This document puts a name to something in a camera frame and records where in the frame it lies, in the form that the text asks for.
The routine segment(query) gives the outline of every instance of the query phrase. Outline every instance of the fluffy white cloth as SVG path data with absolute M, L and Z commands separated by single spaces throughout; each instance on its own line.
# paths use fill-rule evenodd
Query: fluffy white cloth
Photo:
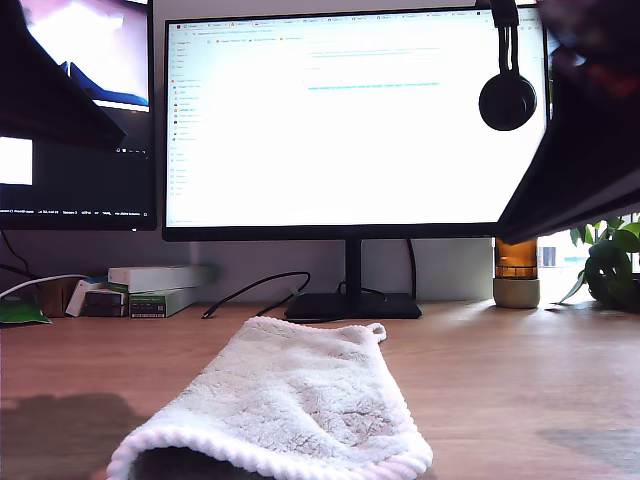
M 248 320 L 125 438 L 109 479 L 415 479 L 433 453 L 384 363 L 385 338 L 377 323 Z

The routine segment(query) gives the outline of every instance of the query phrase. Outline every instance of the bottle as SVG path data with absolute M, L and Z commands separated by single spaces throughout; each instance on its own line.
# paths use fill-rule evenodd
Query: bottle
M 536 308 L 540 303 L 538 240 L 508 245 L 496 238 L 493 299 L 505 308 Z

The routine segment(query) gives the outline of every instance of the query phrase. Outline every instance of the monitor base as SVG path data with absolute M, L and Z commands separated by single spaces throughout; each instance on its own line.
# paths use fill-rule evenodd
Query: monitor base
M 340 293 L 311 293 L 295 298 L 285 315 L 292 320 L 337 320 L 419 318 L 422 312 L 406 293 L 387 293 L 385 297 L 365 293 L 355 300 L 347 300 L 347 296 Z

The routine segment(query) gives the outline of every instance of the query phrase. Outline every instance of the monitor screen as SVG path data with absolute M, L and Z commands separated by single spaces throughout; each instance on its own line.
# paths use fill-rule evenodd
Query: monitor screen
M 21 3 L 31 35 L 127 137 L 115 151 L 0 138 L 0 225 L 155 228 L 151 5 L 147 0 Z
M 519 11 L 538 108 L 511 132 L 478 109 L 487 9 L 168 22 L 165 228 L 496 222 L 547 122 L 544 30 Z

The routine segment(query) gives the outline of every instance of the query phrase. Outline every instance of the taskbar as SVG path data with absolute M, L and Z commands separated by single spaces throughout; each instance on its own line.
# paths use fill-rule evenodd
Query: taskbar
M 16 208 L 0 208 L 0 215 L 60 215 L 60 216 L 94 216 L 94 217 L 148 217 L 149 212 L 121 212 L 111 210 L 30 210 Z

